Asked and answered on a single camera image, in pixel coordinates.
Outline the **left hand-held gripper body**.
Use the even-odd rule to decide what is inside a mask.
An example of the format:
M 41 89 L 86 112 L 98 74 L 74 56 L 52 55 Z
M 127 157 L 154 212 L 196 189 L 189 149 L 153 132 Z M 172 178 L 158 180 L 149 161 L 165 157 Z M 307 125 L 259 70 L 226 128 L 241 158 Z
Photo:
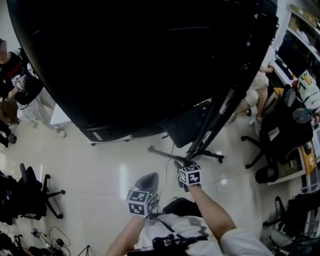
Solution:
M 158 193 L 156 190 L 146 191 L 135 186 L 129 190 L 126 202 L 131 214 L 147 218 L 158 206 Z

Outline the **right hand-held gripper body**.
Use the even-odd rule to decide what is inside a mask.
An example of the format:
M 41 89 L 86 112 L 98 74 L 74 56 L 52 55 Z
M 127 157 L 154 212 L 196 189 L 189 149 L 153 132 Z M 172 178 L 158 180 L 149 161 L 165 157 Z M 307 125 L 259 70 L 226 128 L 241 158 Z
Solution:
M 199 165 L 180 167 L 178 169 L 178 184 L 189 192 L 189 186 L 201 187 L 202 170 Z

